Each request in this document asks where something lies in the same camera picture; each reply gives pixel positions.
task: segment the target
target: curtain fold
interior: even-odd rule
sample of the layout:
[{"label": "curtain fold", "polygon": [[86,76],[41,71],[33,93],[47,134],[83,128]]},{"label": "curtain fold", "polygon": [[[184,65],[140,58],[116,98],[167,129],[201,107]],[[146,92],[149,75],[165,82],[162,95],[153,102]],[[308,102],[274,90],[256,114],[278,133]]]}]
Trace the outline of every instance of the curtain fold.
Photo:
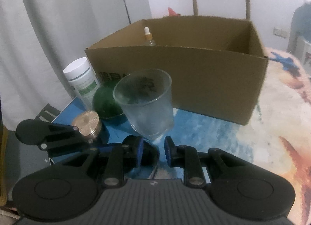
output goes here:
[{"label": "curtain fold", "polygon": [[63,68],[128,24],[123,0],[0,0],[4,125],[15,130],[47,103],[63,110],[74,97]]}]

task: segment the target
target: clear glass cup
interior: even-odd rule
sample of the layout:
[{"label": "clear glass cup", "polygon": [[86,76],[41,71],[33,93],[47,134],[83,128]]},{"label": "clear glass cup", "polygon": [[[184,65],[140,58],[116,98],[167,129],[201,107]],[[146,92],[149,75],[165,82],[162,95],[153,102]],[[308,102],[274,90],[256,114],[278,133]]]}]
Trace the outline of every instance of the clear glass cup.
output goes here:
[{"label": "clear glass cup", "polygon": [[133,129],[155,140],[174,126],[171,86],[165,71],[141,70],[121,79],[113,96]]}]

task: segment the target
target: glass rim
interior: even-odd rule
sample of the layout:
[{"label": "glass rim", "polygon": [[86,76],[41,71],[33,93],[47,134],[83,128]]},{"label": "glass rim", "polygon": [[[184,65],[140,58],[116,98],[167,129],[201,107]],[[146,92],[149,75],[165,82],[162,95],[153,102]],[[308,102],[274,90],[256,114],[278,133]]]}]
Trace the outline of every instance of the glass rim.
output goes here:
[{"label": "glass rim", "polygon": [[[116,91],[117,86],[120,84],[120,82],[121,82],[122,80],[124,80],[124,79],[127,78],[127,77],[130,77],[131,75],[133,76],[133,75],[135,75],[135,74],[137,74],[137,73],[139,73],[139,72],[149,71],[149,70],[161,71],[162,73],[166,74],[167,77],[169,78],[169,86],[165,89],[165,91],[164,91],[160,96],[158,96],[157,98],[153,99],[152,101],[144,102],[144,103],[141,103],[141,104],[126,104],[126,103],[121,103],[121,102],[119,102],[119,101],[116,99],[116,97],[115,97],[115,91]],[[145,106],[145,105],[148,105],[148,104],[150,104],[150,103],[153,103],[153,102],[157,101],[157,100],[160,99],[162,96],[164,96],[164,95],[167,93],[167,91],[168,91],[171,87],[172,87],[172,77],[171,77],[171,75],[169,75],[166,71],[163,71],[163,70],[157,69],[157,68],[142,69],[142,70],[139,70],[139,71],[132,72],[132,73],[126,75],[124,78],[122,78],[122,79],[116,84],[116,86],[114,87],[114,91],[113,91],[112,95],[113,95],[113,97],[114,97],[114,100],[115,100],[119,105],[122,105],[122,106],[131,106],[131,107],[140,107],[140,106]]]}]

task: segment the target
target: brown cardboard box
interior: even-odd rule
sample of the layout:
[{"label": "brown cardboard box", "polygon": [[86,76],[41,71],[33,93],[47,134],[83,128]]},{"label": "brown cardboard box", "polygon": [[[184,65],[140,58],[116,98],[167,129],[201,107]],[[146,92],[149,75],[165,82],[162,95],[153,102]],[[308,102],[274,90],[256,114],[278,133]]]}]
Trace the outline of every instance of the brown cardboard box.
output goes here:
[{"label": "brown cardboard box", "polygon": [[[157,46],[141,46],[145,26]],[[268,64],[250,21],[206,16],[141,20],[85,52],[103,80],[162,69],[172,77],[174,107],[243,125],[256,105]]]}]

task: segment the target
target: electrical socket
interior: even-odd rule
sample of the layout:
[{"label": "electrical socket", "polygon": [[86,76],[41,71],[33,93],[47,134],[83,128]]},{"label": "electrical socket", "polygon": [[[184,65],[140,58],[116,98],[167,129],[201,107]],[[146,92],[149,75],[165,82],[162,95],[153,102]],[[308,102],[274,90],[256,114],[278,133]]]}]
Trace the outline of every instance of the electrical socket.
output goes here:
[{"label": "electrical socket", "polygon": [[288,37],[288,32],[283,30],[283,29],[279,29],[279,28],[273,28],[273,34],[277,37],[281,37],[281,38],[287,38]]}]

